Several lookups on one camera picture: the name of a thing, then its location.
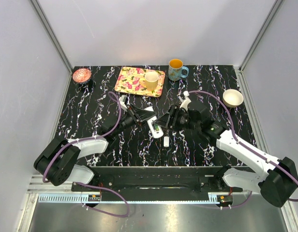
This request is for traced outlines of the white remote control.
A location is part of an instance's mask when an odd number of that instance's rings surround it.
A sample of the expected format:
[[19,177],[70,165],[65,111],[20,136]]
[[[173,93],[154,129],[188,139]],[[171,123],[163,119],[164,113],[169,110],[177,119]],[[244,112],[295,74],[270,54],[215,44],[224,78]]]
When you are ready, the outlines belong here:
[[147,120],[147,124],[149,126],[149,129],[154,139],[161,138],[164,135],[162,128],[159,125],[154,124],[154,121],[156,119],[157,119],[157,116],[154,115]]

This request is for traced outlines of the white battery cover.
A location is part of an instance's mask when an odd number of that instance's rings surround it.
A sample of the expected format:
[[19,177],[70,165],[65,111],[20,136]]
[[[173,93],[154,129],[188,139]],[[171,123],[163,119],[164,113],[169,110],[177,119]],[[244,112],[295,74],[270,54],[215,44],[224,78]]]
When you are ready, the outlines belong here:
[[164,147],[169,147],[169,137],[168,136],[164,137]]

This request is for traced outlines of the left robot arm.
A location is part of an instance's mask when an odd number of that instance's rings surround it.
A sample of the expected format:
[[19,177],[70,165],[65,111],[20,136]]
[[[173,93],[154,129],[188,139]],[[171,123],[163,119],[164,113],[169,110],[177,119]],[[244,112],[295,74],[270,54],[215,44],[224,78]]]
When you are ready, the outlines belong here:
[[34,169],[45,177],[45,182],[59,186],[66,181],[80,181],[88,191],[98,188],[99,179],[93,171],[83,165],[77,165],[78,159],[96,153],[104,153],[108,146],[115,144],[115,137],[129,127],[143,125],[156,116],[153,110],[140,109],[128,105],[126,114],[114,125],[103,124],[101,135],[82,139],[54,137],[34,162]]

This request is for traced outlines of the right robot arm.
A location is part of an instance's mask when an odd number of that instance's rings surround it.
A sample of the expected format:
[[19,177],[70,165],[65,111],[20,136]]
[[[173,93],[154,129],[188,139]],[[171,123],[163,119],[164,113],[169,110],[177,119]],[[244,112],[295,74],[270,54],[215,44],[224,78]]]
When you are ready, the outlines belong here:
[[282,207],[298,188],[298,173],[290,158],[279,159],[244,141],[213,120],[204,105],[190,103],[179,107],[173,104],[154,124],[173,131],[193,130],[205,143],[233,155],[251,168],[251,172],[228,168],[214,179],[219,191],[230,187],[250,190],[261,194],[271,205]]

